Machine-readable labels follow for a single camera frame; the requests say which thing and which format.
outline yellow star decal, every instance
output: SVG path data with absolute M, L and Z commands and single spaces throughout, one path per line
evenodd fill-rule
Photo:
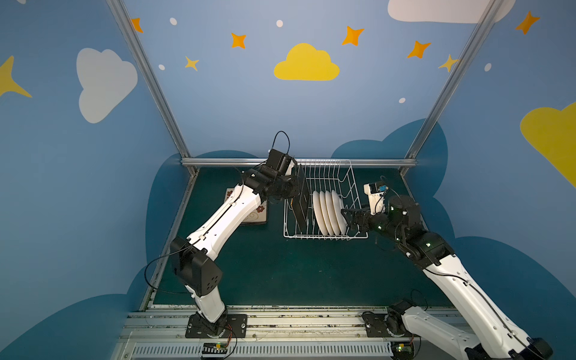
M 244 39 L 246 38 L 246 35 L 236 35 L 235 33 L 232 33 L 232 39 L 234 40 L 234 42 L 232 43 L 232 47 L 241 47 L 243 49 L 246 49 L 244 47 Z
M 518 25 L 516 30 L 522 30 L 524 35 L 526 35 L 528 30 L 530 30 L 530 26 L 532 26 L 539 19 L 540 19 L 539 17 L 534 17 L 532 16 L 531 12 L 528 12 L 528 15 L 526 15 L 526 19 L 524 19 L 524 21 L 520 23 L 520 25 Z
M 412 52 L 410 53 L 410 55 L 408 55 L 408 57 L 411 58 L 412 56 L 417 56 L 422 59 L 422 55 L 424 55 L 424 50 L 426 50 L 426 48 L 430 46 L 430 44 L 431 43 L 421 44 L 418 41 L 416 41 L 416 43 L 414 44 L 414 50 L 412 50 Z
M 132 25 L 134 25 L 134 30 L 144 33 L 144 31 L 142 31 L 142 28 L 140 27 L 140 18 L 137 17 L 136 19 L 130 19 L 132 20 Z
M 14 65 L 13 56 L 9 57 L 8 60 L 0 66 L 0 96 L 8 91 L 12 91 L 20 95 L 32 97 L 32 95 L 12 80 L 12 65 Z
M 196 63 L 199 62 L 200 60 L 192 61 L 192 60 L 188 59 L 187 56 L 186 56 L 186 60 L 188 61 L 188 63 L 184 67 L 193 67 L 194 70 L 198 71 L 198 69 L 196 69 Z
M 452 65 L 454 65 L 455 63 L 458 62 L 458 59 L 453 60 L 451 55 L 448 55 L 448 60 L 439 67 L 439 69 L 445 67 L 446 69 L 448 69 L 448 72 L 450 72 L 452 70 Z
M 360 34 L 364 31 L 364 29 L 354 30 L 349 26 L 347 27 L 348 27 L 348 34 L 346 34 L 346 38 L 344 39 L 342 45 L 353 44 L 358 46 L 358 36 L 360 36 Z

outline flower pattern placemat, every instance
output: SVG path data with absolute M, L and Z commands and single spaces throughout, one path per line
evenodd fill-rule
M 234 188 L 226 189 L 226 196 L 224 201 L 228 200 Z M 268 201 L 264 201 L 259 207 L 257 207 L 253 212 L 248 214 L 246 219 L 240 223 L 240 225 L 250 225 L 250 224 L 260 224 L 266 223 L 268 221 Z

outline yellow cloud decal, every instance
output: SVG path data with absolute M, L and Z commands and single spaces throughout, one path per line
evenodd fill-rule
M 538 108 L 520 123 L 528 142 L 576 187 L 576 103 L 564 110 Z
M 286 61 L 279 62 L 274 68 L 274 75 L 281 80 L 327 81 L 339 73 L 340 68 L 332 63 L 327 52 L 305 43 L 293 47 Z

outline black cable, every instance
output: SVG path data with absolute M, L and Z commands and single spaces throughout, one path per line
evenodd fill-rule
M 402 222 L 399 222 L 398 225 L 396 225 L 396 227 L 394 228 L 394 241 L 398 241 L 398 238 L 396 237 L 396 231 L 398 231 L 398 226 L 400 226 L 401 224 Z
M 465 284 L 467 284 L 467 286 L 470 286 L 471 288 L 474 289 L 474 291 L 476 291 L 478 293 L 478 295 L 480 295 L 482 297 L 482 299 L 484 299 L 484 301 L 486 302 L 486 304 L 488 304 L 488 306 L 490 307 L 490 309 L 492 310 L 492 312 L 494 312 L 494 314 L 496 314 L 496 317 L 498 317 L 498 320 L 500 320 L 500 322 L 502 323 L 502 325 L 504 325 L 504 327 L 506 328 L 506 330 L 508 330 L 511 334 L 514 334 L 514 332 L 508 327 L 508 325 L 504 322 L 504 320 L 502 320 L 502 318 L 500 317 L 500 314 L 494 309 L 494 307 L 492 306 L 492 304 L 490 304 L 490 302 L 488 301 L 488 299 L 480 292 L 480 290 L 478 290 L 474 285 L 472 285 L 468 280 L 465 280 L 463 278 L 461 278 L 460 276 L 457 275 L 452 275 L 452 274 L 438 274 L 436 272 L 430 271 L 426 268 L 424 268 L 424 270 L 428 271 L 429 273 L 433 274 L 433 275 L 437 275 L 437 276 L 448 276 L 448 277 L 454 277 L 454 278 L 458 278 L 460 280 L 462 280 Z M 524 348 L 527 348 L 528 350 L 530 350 L 530 352 L 534 355 L 536 355 L 538 358 L 542 359 L 542 360 L 546 360 L 543 357 L 541 357 L 540 355 L 536 354 L 534 352 L 534 350 L 532 350 L 531 348 L 529 348 L 528 346 L 524 345 L 524 343 L 522 341 L 520 341 L 520 339 L 518 338 L 518 336 L 513 335 L 514 338 L 520 343 L 520 345 L 524 346 Z
M 194 243 L 191 244 L 190 246 L 183 247 L 182 249 L 180 249 L 180 250 L 178 250 L 178 251 L 171 252 L 170 254 L 166 254 L 166 255 L 159 256 L 159 257 L 155 258 L 154 260 L 152 260 L 151 262 L 149 262 L 148 265 L 146 265 L 146 268 L 144 269 L 144 280 L 146 281 L 146 283 L 148 284 L 148 286 L 150 286 L 152 289 L 154 289 L 154 290 L 156 290 L 156 291 L 161 291 L 161 292 L 163 292 L 163 293 L 168 293 L 168 294 L 188 294 L 188 295 L 190 295 L 190 292 L 189 292 L 189 291 L 186 291 L 186 292 L 183 292 L 183 291 L 167 291 L 167 290 L 162 290 L 162 289 L 159 289 L 159 288 L 153 286 L 153 285 L 148 281 L 148 276 L 146 275 L 146 272 L 148 271 L 148 267 L 149 267 L 153 262 L 158 261 L 158 260 L 162 259 L 163 257 L 167 257 L 167 256 L 170 256 L 170 255 L 174 255 L 174 254 L 176 254 L 176 253 L 179 253 L 180 251 L 184 251 L 184 250 L 186 250 L 186 249 L 190 249 L 190 247 L 196 245 L 196 243 L 197 243 L 198 241 L 200 241 L 200 239 L 196 240 L 196 242 L 194 242 Z
M 418 350 L 416 350 L 416 351 L 414 352 L 414 357 L 412 358 L 412 360 L 414 360 L 414 359 L 416 358 L 416 356 L 417 356 L 418 354 L 420 354 L 420 346 L 422 346 L 422 337 L 419 336 L 419 339 L 418 339 Z
M 384 179 L 386 179 L 385 182 L 388 182 L 388 178 L 384 175 L 380 175 L 380 181 L 384 181 Z M 400 195 L 398 195 L 398 193 L 396 192 L 396 190 L 394 190 L 392 187 L 388 186 L 388 188 L 390 190 L 392 190 L 394 192 L 394 194 L 396 194 L 396 196 L 398 196 L 398 198 L 400 199 L 400 204 L 402 204 L 402 208 L 406 209 L 406 207 L 404 206 L 404 201 L 402 200 L 402 198 L 400 197 Z
M 376 201 L 376 205 L 374 205 L 374 214 L 376 214 L 376 208 L 378 207 L 378 203 L 380 203 L 380 200 L 384 200 L 384 196 L 381 196 L 378 201 Z M 384 208 L 386 208 L 385 206 L 382 206 L 382 210 L 380 210 L 379 214 L 382 214 L 382 212 L 384 211 Z
M 272 147 L 270 149 L 274 148 L 274 143 L 276 142 L 276 137 L 278 136 L 278 134 L 283 133 L 284 135 L 286 135 L 286 139 L 288 139 L 288 150 L 286 150 L 286 154 L 290 152 L 290 138 L 288 137 L 288 134 L 285 133 L 284 131 L 280 130 L 276 133 L 276 136 L 274 136 L 274 141 L 272 141 Z
M 230 328 L 228 330 L 230 330 L 230 332 L 232 333 L 232 335 L 234 335 L 234 338 L 236 339 L 236 341 L 234 342 L 234 348 L 232 349 L 232 351 L 230 352 L 230 354 L 226 355 L 225 357 L 222 358 L 222 360 L 224 360 L 225 358 L 229 357 L 230 355 L 234 354 L 234 351 L 236 350 L 236 347 L 238 346 L 238 336 L 236 336 L 236 334 L 234 334 L 234 331 L 232 330 L 232 326 L 228 325 Z
M 230 333 L 231 333 L 232 335 L 234 335 L 234 338 L 235 338 L 235 340 L 236 340 L 236 341 L 234 342 L 234 348 L 232 349 L 232 351 L 230 352 L 230 354 L 226 355 L 226 356 L 223 357 L 223 358 L 218 358 L 219 360 L 224 360 L 225 358 L 227 358 L 227 357 L 229 357 L 230 355 L 232 355 L 232 354 L 234 353 L 234 351 L 236 350 L 236 347 L 238 346 L 238 337 L 236 336 L 236 334 L 235 334 L 234 331 L 232 330 L 232 325 L 230 325 L 230 324 L 226 324 L 226 326 L 217 326 L 217 328 L 229 330 Z
M 410 292 L 410 300 L 412 300 L 412 302 L 414 302 L 414 299 L 412 298 L 412 293 L 415 291 L 419 292 L 420 295 L 422 295 L 422 297 L 424 298 L 424 301 L 426 302 L 426 309 L 424 309 L 424 311 L 428 310 L 428 300 L 426 299 L 426 297 L 424 296 L 424 294 L 422 294 L 422 292 L 420 290 L 412 289 L 412 291 Z
M 259 163 L 258 165 L 254 165 L 253 167 L 251 167 L 251 169 L 255 169 L 257 166 L 260 166 L 260 165 L 262 165 L 262 164 L 265 164 L 265 163 L 266 163 L 266 161 L 268 161 L 268 159 L 266 159 L 266 160 L 262 161 L 262 162 L 261 162 L 261 163 Z
M 233 166 L 233 168 L 234 168 L 237 172 L 240 173 L 240 179 L 242 180 L 242 187 L 240 187 L 240 193 L 238 194 L 238 197 L 236 198 L 236 200 L 233 201 L 233 203 L 235 203 L 235 202 L 237 202 L 237 201 L 240 199 L 240 197 L 242 196 L 242 192 L 244 191 L 244 178 L 242 177 L 242 172 L 241 172 L 238 168 L 236 168 L 235 166 Z M 204 233 L 202 234 L 202 236 L 206 236 L 206 234 L 207 234 L 210 230 L 212 230 L 212 228 L 218 223 L 218 221 L 220 221 L 220 219 L 226 214 L 226 212 L 227 212 L 229 209 L 230 209 L 230 208 L 226 209 L 226 210 L 220 215 L 220 217 L 219 217 L 218 219 L 216 219 L 216 221 L 214 221 L 214 222 L 212 223 L 212 225 L 211 225 L 208 229 L 206 229 L 206 231 L 204 231 Z

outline black mounting plate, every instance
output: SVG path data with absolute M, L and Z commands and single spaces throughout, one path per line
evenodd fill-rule
M 246 337 L 247 319 L 248 316 L 246 314 L 228 314 L 227 324 L 232 327 L 232 332 L 234 333 L 232 334 L 232 339 Z M 222 333 L 218 339 L 227 338 L 228 335 L 230 335 L 230 330 L 224 329 L 224 333 Z M 194 313 L 188 319 L 185 337 L 187 339 L 212 338 L 205 333 L 200 314 Z
M 390 336 L 386 330 L 385 316 L 386 314 L 374 314 L 372 312 L 362 314 L 366 336 L 369 338 L 387 338 Z

